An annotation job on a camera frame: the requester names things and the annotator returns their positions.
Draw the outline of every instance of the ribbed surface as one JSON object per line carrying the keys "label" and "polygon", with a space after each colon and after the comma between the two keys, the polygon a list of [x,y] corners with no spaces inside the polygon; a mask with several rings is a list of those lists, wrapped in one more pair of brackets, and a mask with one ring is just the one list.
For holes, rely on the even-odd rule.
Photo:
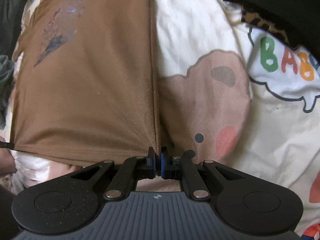
{"label": "ribbed surface", "polygon": [[184,192],[132,192],[121,202],[107,203],[86,227],[62,236],[22,232],[15,240],[295,240],[293,233],[257,237],[223,224],[207,203],[189,200]]}

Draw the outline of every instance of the speech bubble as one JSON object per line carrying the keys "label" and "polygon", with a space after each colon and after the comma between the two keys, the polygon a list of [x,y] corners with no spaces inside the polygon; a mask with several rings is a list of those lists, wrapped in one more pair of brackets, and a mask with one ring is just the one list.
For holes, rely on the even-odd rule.
{"label": "speech bubble", "polygon": [[271,34],[250,29],[253,45],[248,62],[251,80],[284,101],[304,101],[303,111],[311,113],[320,97],[319,63],[305,48],[290,50]]}

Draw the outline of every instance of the silver screw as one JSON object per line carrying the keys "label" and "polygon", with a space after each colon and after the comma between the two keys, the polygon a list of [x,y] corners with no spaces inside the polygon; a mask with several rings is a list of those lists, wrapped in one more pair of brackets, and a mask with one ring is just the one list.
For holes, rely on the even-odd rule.
{"label": "silver screw", "polygon": [[196,198],[206,198],[209,196],[209,192],[205,190],[196,190],[195,192],[193,192],[193,195]]}
{"label": "silver screw", "polygon": [[119,190],[109,190],[106,192],[108,198],[117,198],[121,196],[121,191]]}

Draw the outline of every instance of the leopard print fabric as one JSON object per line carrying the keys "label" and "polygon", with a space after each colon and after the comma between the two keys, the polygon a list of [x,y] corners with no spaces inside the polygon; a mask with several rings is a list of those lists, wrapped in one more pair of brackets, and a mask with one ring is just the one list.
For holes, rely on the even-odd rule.
{"label": "leopard print fabric", "polygon": [[241,21],[271,33],[292,49],[297,49],[299,46],[297,42],[289,40],[286,30],[278,28],[275,23],[261,17],[260,13],[255,12],[254,10],[242,7]]}

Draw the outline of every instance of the colorful lettering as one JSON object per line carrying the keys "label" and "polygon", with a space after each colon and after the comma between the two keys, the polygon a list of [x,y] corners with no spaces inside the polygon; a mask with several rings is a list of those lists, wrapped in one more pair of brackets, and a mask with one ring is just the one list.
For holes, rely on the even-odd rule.
{"label": "colorful lettering", "polygon": [[312,81],[315,78],[314,68],[308,62],[308,55],[305,52],[299,52],[298,57],[300,63],[300,76],[306,81]]}
{"label": "colorful lettering", "polygon": [[268,72],[274,72],[278,69],[278,60],[273,54],[274,50],[275,42],[272,38],[262,37],[260,39],[260,63]]}
{"label": "colorful lettering", "polygon": [[281,70],[285,73],[286,65],[292,65],[293,72],[298,74],[298,66],[296,61],[294,60],[294,55],[291,50],[288,50],[286,47],[284,48],[284,54],[281,62]]}
{"label": "colorful lettering", "polygon": [[311,65],[312,65],[316,70],[318,70],[318,68],[320,67],[320,62],[317,62],[316,59],[315,59],[311,54],[309,54],[309,61],[310,61]]}

